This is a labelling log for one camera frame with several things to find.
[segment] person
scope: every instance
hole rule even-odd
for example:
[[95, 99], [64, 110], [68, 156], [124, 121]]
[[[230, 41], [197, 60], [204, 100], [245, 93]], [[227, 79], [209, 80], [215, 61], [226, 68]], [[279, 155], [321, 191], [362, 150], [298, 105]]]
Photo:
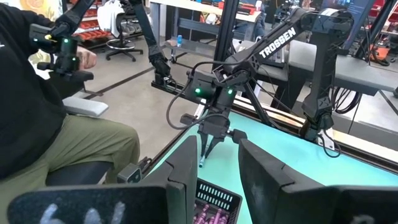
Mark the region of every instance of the person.
[[[7, 223], [9, 202], [45, 187], [49, 172], [72, 164], [108, 161], [106, 183], [139, 159], [137, 132], [123, 124], [67, 115], [57, 91], [36, 75], [28, 57], [31, 24], [52, 26], [44, 16], [0, 3], [0, 223]], [[78, 49], [81, 68], [96, 55]]]

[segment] gray table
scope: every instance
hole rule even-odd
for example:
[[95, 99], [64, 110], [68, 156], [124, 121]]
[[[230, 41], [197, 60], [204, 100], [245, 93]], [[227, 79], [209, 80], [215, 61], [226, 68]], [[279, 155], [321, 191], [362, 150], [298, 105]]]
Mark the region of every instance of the gray table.
[[[280, 99], [289, 108], [293, 108], [306, 80], [312, 79], [316, 52], [315, 45], [296, 40], [290, 43], [290, 89], [289, 94]], [[374, 96], [379, 90], [394, 91], [398, 86], [398, 74], [369, 66], [364, 60], [339, 55], [336, 61], [335, 86]]]
[[[293, 40], [289, 52], [289, 67], [306, 71], [306, 74], [294, 75], [312, 77], [316, 46]], [[369, 66], [364, 60], [339, 55], [336, 61], [335, 83], [337, 86], [374, 96], [378, 90], [394, 91], [398, 86], [398, 75]]]

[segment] robotic arm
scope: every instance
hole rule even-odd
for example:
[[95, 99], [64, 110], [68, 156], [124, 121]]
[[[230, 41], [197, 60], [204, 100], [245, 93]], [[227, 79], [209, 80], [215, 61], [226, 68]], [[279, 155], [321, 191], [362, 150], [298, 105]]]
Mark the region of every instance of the robotic arm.
[[166, 87], [167, 84], [174, 81], [170, 74], [169, 60], [156, 41], [142, 0], [129, 0], [129, 2], [136, 12], [138, 23], [148, 45], [149, 62], [155, 67], [155, 82]]
[[53, 70], [64, 79], [72, 82], [84, 82], [94, 79], [91, 72], [79, 71], [80, 59], [76, 52], [80, 39], [72, 37], [77, 30], [86, 11], [94, 3], [94, 0], [80, 0], [70, 10], [61, 15], [53, 28], [30, 25], [29, 39], [32, 45], [42, 49], [51, 55], [55, 54], [55, 63], [40, 62], [37, 68], [40, 70]]
[[[306, 140], [315, 141], [321, 129], [328, 129], [333, 125], [329, 90], [335, 74], [336, 51], [347, 39], [352, 25], [351, 14], [345, 11], [325, 9], [316, 13], [297, 7], [285, 21], [259, 42], [227, 58], [219, 69], [212, 73], [193, 71], [190, 74], [192, 80], [186, 96], [204, 98], [207, 100], [208, 114], [219, 113], [228, 117], [236, 91], [245, 91], [261, 121], [266, 125], [277, 127], [262, 109], [248, 82], [254, 78], [260, 65], [274, 53], [302, 32], [312, 31], [312, 37], [317, 45], [317, 58], [311, 94], [303, 102], [307, 120], [300, 134]], [[194, 121], [195, 118], [187, 114], [182, 118], [185, 124]], [[220, 116], [204, 120], [199, 126], [198, 133], [202, 140], [200, 165], [226, 136], [231, 136], [235, 143], [238, 143], [240, 138], [246, 137], [241, 131], [230, 131], [229, 121]], [[208, 135], [212, 135], [213, 139], [206, 150]]]

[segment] black chair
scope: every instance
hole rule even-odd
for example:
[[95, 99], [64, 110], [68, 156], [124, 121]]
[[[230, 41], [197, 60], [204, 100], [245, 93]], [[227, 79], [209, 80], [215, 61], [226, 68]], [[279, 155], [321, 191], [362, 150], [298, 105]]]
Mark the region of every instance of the black chair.
[[108, 53], [106, 55], [107, 60], [111, 60], [111, 56], [113, 55], [118, 55], [118, 54], [124, 54], [128, 57], [131, 58], [133, 62], [136, 61], [136, 58], [130, 54], [131, 52], [139, 52], [141, 55], [144, 53], [143, 50], [141, 49], [136, 49], [136, 45], [131, 41], [127, 40], [123, 36], [123, 28], [122, 28], [122, 22], [126, 21], [126, 23], [132, 19], [136, 19], [136, 14], [134, 10], [126, 8], [124, 9], [125, 13], [118, 14], [116, 16], [116, 24], [117, 24], [117, 30], [119, 32], [119, 37], [116, 37], [117, 39], [114, 40], [109, 40], [106, 45], [110, 48], [113, 49], [111, 53]]
[[84, 162], [63, 167], [48, 174], [47, 186], [101, 184], [111, 162]]

